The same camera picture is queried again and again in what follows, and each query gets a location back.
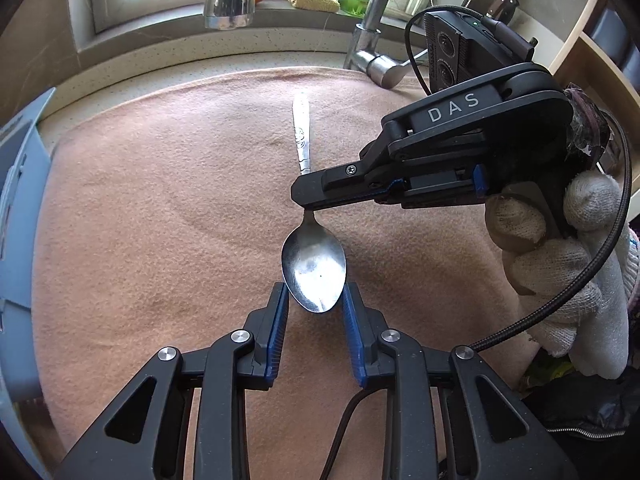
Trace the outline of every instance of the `black cable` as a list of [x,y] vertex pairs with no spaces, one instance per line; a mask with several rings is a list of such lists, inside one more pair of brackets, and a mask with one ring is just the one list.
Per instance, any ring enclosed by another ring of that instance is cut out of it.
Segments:
[[418,64],[415,62],[414,53],[411,50],[411,37],[410,37],[411,27],[413,27],[415,22],[420,20],[420,18],[423,17],[426,12],[427,12],[426,10],[422,10],[421,12],[418,12],[418,14],[416,14],[415,16],[410,17],[409,21],[406,22],[406,25],[404,27],[404,47],[406,48],[406,54],[409,58],[409,63],[411,63],[411,68],[414,69],[414,74],[418,78],[418,83],[420,83],[420,86],[424,90],[425,94],[431,95],[431,90],[429,90],[427,83],[424,82],[424,79],[422,78],[422,74],[420,73],[420,69],[418,68]]
[[411,27],[415,25],[415,22],[420,20],[427,12],[431,12],[434,10],[450,10],[452,12],[464,12],[465,14],[469,14],[473,16],[476,20],[482,19],[482,14],[480,14],[479,12],[476,12],[475,10],[467,9],[466,7],[460,7],[460,6],[440,5],[440,6],[429,7],[428,9],[421,10],[420,12],[418,12],[417,14],[409,18],[409,21],[406,22],[406,25],[404,26],[404,47],[406,49],[406,54],[409,59],[409,63],[411,63],[411,68],[414,69],[414,73],[418,79],[418,83],[420,83],[420,86],[424,90],[424,93],[427,95],[431,95],[431,90],[427,86],[427,83],[424,82],[424,79],[422,78],[422,74],[420,73],[420,69],[418,68],[418,64],[415,62],[414,53],[411,50],[410,35],[411,35]]
[[626,213],[629,209],[629,200],[631,199],[631,156],[629,153],[629,145],[628,140],[626,139],[626,133],[620,123],[606,110],[601,110],[601,112],[611,123],[614,124],[614,126],[618,130],[618,133],[620,134],[620,140],[622,141],[622,152],[625,159],[625,176],[622,187],[622,197],[620,199],[618,213],[616,214],[616,219],[613,222],[613,226],[611,228],[609,236],[607,236],[607,239],[604,240],[602,247],[593,257],[593,260],[591,260],[587,264],[587,266],[584,267],[582,272],[578,274],[575,279],[566,286],[564,290],[556,295],[556,297],[547,301],[539,309],[533,311],[528,316],[516,321],[512,325],[499,330],[495,334],[491,334],[489,337],[485,337],[484,339],[473,343],[471,345],[471,348],[476,352],[487,350],[492,346],[496,346],[497,344],[507,341],[507,339],[518,335],[520,332],[524,332],[525,330],[538,324],[540,321],[545,319],[545,317],[553,314],[567,301],[574,297],[578,292],[580,292],[584,288],[584,286],[595,277],[595,275],[607,261],[609,255],[613,252],[613,249],[616,247],[618,239],[622,234],[622,229],[626,225]]
[[342,417],[340,418],[338,429],[335,430],[334,441],[331,443],[331,449],[329,450],[329,455],[327,456],[326,462],[324,463],[324,469],[322,469],[320,480],[327,480],[329,478],[331,469],[334,466],[335,458],[338,456],[338,450],[340,449],[342,438],[344,437],[344,433],[347,431],[347,426],[349,425],[349,421],[351,420],[351,415],[353,415],[353,412],[355,411],[360,401],[366,399],[371,394],[374,394],[381,389],[382,388],[376,388],[374,390],[360,390],[357,394],[351,397],[351,400],[347,404],[347,407],[342,412]]

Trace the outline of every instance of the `gloved hand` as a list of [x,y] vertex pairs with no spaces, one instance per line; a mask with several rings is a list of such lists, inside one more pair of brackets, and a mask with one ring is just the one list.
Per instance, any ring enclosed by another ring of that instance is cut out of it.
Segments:
[[[585,171],[569,184],[564,216],[577,239],[546,239],[542,213],[503,195],[486,202],[489,234],[502,249],[507,279],[523,316],[546,303],[591,261],[609,235],[620,204],[616,181]],[[638,289],[638,237],[627,226],[600,272],[559,310],[528,330],[553,356],[569,354],[584,375],[617,378],[628,355],[627,304]]]

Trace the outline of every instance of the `faucet head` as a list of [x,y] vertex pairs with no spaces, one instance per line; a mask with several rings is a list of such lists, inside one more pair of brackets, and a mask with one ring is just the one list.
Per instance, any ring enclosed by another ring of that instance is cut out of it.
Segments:
[[249,25],[254,12],[255,0],[205,0],[202,13],[207,28],[230,30]]

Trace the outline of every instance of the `spoon handle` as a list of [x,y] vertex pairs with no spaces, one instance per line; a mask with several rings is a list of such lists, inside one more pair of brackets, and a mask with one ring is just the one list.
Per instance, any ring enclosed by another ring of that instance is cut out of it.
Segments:
[[293,98],[293,127],[296,132],[296,147],[300,174],[311,172],[309,160],[309,101],[303,93]]

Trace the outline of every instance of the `metal spoon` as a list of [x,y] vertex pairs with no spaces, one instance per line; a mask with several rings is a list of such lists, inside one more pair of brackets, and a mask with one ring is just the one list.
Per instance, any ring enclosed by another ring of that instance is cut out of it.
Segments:
[[[309,160],[309,102],[304,94],[293,99],[293,125],[300,173],[311,171]],[[309,312],[326,312],[338,301],[347,275],[344,250],[305,209],[302,224],[282,246],[282,275],[296,301]]]

